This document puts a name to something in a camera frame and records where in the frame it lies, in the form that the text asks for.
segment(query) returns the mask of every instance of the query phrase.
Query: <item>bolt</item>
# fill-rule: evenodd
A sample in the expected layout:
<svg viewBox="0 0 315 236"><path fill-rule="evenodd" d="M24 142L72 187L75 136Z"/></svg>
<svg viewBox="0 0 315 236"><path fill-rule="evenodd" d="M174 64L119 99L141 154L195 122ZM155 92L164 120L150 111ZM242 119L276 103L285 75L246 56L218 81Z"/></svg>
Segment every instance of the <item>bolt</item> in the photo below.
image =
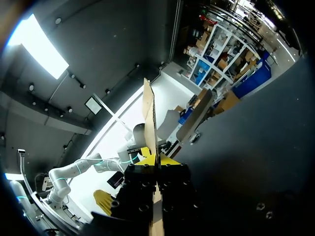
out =
<svg viewBox="0 0 315 236"><path fill-rule="evenodd" d="M140 207L139 207L139 211L141 211L141 212L145 212L145 211L147 211L149 209L149 206L148 205L141 205Z"/></svg>
<svg viewBox="0 0 315 236"><path fill-rule="evenodd" d="M171 182L165 182L163 185L164 185L165 187L168 187L170 184L171 184Z"/></svg>
<svg viewBox="0 0 315 236"><path fill-rule="evenodd" d="M256 210L264 210L266 207L265 203L258 203Z"/></svg>
<svg viewBox="0 0 315 236"><path fill-rule="evenodd" d="M171 210L173 210L173 206L165 206L163 208L163 211L165 211L165 212L170 212Z"/></svg>
<svg viewBox="0 0 315 236"><path fill-rule="evenodd" d="M112 207L112 208L116 208L116 207L118 207L118 206L119 206L119 202L116 201L116 200L114 200L114 201L112 202L111 207Z"/></svg>
<svg viewBox="0 0 315 236"><path fill-rule="evenodd" d="M142 186L143 186L143 187L148 187L149 185L150 185L149 182L144 182L144 183L142 183Z"/></svg>
<svg viewBox="0 0 315 236"><path fill-rule="evenodd" d="M133 163L129 164L129 169L134 170L134 164Z"/></svg>
<svg viewBox="0 0 315 236"><path fill-rule="evenodd" d="M267 212L267 214L266 214L266 219L267 220L270 220L272 217L273 217L273 213L272 213L272 211L269 211L269 212Z"/></svg>

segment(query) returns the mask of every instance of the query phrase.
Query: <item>storage shelf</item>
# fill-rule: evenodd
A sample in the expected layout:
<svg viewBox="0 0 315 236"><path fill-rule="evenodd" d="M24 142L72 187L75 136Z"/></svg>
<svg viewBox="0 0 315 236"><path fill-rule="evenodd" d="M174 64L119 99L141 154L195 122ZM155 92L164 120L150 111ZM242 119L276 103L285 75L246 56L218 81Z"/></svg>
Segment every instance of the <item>storage shelf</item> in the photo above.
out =
<svg viewBox="0 0 315 236"><path fill-rule="evenodd" d="M227 63L227 66L223 70L221 70L220 68L215 66L216 62L218 61L220 55L223 53L223 51L227 47L228 43L231 41L231 44L235 45L235 42L237 40L240 42L239 45L242 45L242 48L240 49L240 51L236 54L232 54L233 49L230 48L229 49L229 55L232 56L233 58L229 60L229 62ZM196 84L197 86L213 90L218 85L222 84L222 81L224 81L223 82L224 85L229 83L232 86L234 86L245 75L242 76L240 79L238 79L235 82L233 80L233 76L229 72L229 69L235 63L235 61L239 58L239 56L243 53L243 51L245 49L249 49L254 54L254 56L256 58L260 59L258 53L255 50L253 50L251 48L251 46L246 44L243 40L241 40L235 34L230 32L228 29L224 28L223 26L221 26L219 24L215 24L213 29L212 29L212 32L210 33L210 36L208 38L208 41L207 41L205 48L202 51L202 53L194 55L196 57L196 62L195 62L193 67L190 66L192 71L191 71L191 74L189 76L189 81L191 83L196 84L196 77L194 76L194 73L198 69L197 65L199 64L200 61L202 61L209 66L209 69L207 71L205 70L206 73L203 75L202 79L200 81L198 81L198 83ZM214 70L216 73L219 73L219 75L220 75L220 78L213 85L209 84L206 81L206 79L208 79L208 77L209 77L209 73L212 74L212 72L211 72L212 70Z"/></svg>

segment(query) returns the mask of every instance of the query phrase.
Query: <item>metal rail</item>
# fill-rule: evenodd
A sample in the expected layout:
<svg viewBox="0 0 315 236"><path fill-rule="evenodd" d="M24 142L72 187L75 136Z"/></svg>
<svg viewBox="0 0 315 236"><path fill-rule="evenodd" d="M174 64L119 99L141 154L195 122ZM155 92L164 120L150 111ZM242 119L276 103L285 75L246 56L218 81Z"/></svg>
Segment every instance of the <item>metal rail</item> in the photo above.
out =
<svg viewBox="0 0 315 236"><path fill-rule="evenodd" d="M38 195L37 192L32 191L32 188L27 180L24 168L25 150L18 149L20 156L20 170L24 179L25 186L33 199L34 203L37 205L38 209L47 217L47 219L53 223L60 231L64 232L66 235L77 235L79 234L80 227L73 227L68 224L64 219L62 219L55 211L53 211L50 206Z"/></svg>

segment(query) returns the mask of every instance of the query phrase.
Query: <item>white shelving unit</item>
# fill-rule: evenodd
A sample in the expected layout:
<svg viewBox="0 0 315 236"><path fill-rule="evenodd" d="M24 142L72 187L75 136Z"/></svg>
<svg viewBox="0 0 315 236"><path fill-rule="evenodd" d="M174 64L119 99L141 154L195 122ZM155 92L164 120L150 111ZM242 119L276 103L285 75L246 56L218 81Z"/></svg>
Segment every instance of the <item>white shelving unit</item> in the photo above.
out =
<svg viewBox="0 0 315 236"><path fill-rule="evenodd" d="M248 44L246 44L242 39L240 39L238 36L233 34L234 29L226 29L220 24L215 24L212 32L209 36L209 39L205 45L204 50L200 54L195 54L194 56L196 57L196 62L194 64L191 71L191 74L188 77L188 80L191 82L195 83L195 77L194 73L199 65L199 62L202 61L205 64L209 66L209 69L206 71L206 73L203 75L202 79L196 83L200 88L207 88L213 90L216 88L223 80L228 81L231 85L236 84L238 81L240 81L245 75L243 75L241 78L239 78L237 81L233 81L233 78L229 72L230 67L235 63L235 61L238 59L238 57L242 54L242 52L245 49L248 49L253 53L253 55L257 58L260 59L258 53ZM225 48L227 47L229 41L236 42L239 41L240 44L242 45L242 48L237 54L233 54L232 48L228 50L228 54L233 57L229 62L228 65L221 70L217 66L215 66L215 63L217 62L218 58L224 52ZM207 55L207 53L210 51L210 47L212 47L212 50L210 54ZM211 57L212 62L210 62L206 57ZM204 84L204 80L208 77L210 71L214 70L220 75L220 78L216 81L214 85L210 85L209 83Z"/></svg>

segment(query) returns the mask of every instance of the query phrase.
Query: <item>white wall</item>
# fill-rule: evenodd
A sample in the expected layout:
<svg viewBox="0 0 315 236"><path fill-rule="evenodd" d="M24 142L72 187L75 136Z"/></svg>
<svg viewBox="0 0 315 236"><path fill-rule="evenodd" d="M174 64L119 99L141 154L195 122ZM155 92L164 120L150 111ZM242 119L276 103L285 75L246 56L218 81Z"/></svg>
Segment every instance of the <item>white wall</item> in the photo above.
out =
<svg viewBox="0 0 315 236"><path fill-rule="evenodd" d="M157 128L164 121L167 110L173 110L178 105L185 107L193 95L193 93L185 93L163 75L152 83L152 89L155 94ZM144 122L142 117L142 95L134 101L134 103L122 114L120 118L131 130L135 125ZM126 140L124 139L126 133L127 130L123 125L117 122L114 123L114 125L101 139L100 143L95 147L93 153L99 152L102 158L106 159L117 157L117 149L126 145ZM89 217L92 218L92 215L82 215L82 212L84 211L95 211L100 214L105 214L95 203L93 193L98 189L106 191L110 194L116 193L118 190L113 189L107 183L107 180L114 173L115 172L110 171L98 174L92 167L85 173L73 179L70 185L70 197L74 203L79 203L78 205L80 208L84 208L81 212L74 212L78 217L83 217L85 219ZM68 205L72 211L75 209L74 206L71 206L74 204L73 202L70 202Z"/></svg>
<svg viewBox="0 0 315 236"><path fill-rule="evenodd" d="M168 110L174 110L177 106L185 108L194 95L174 85L163 74L152 83L155 96L157 128L163 123Z"/></svg>

